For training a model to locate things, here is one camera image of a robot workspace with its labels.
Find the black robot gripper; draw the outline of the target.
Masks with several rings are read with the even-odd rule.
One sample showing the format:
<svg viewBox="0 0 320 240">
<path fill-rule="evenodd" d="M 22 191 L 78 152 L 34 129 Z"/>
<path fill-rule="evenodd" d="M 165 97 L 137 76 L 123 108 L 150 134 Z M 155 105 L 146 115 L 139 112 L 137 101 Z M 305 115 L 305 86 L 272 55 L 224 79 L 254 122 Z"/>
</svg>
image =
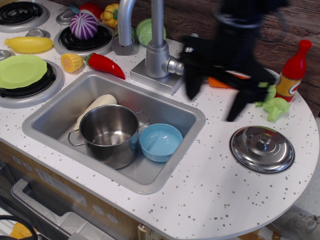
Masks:
<svg viewBox="0 0 320 240">
<path fill-rule="evenodd" d="M 213 77 L 238 90 L 226 118 L 228 122 L 233 122 L 247 104 L 264 100 L 268 94 L 268 87 L 274 85 L 276 81 L 252 54 L 233 66 L 229 61 L 234 55 L 219 47 L 213 39 L 183 36 L 182 43 L 183 51 L 179 60 L 184 64 L 186 95 L 190 100 L 200 92 L 208 77 Z M 240 79 L 227 71 L 236 71 L 250 78 Z"/>
</svg>

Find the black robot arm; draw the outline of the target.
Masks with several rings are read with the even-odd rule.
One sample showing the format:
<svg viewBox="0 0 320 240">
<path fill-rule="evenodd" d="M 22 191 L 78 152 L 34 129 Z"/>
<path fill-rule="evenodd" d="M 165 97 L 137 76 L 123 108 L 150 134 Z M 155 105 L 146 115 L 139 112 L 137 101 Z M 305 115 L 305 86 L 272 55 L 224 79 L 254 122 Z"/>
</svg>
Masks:
<svg viewBox="0 0 320 240">
<path fill-rule="evenodd" d="M 180 62 L 186 94 L 193 99 L 203 80 L 213 77 L 238 90 L 226 118 L 232 122 L 247 104 L 264 102 L 276 78 L 254 57 L 264 16 L 288 5 L 286 0 L 224 0 L 215 17 L 213 39 L 183 36 Z"/>
</svg>

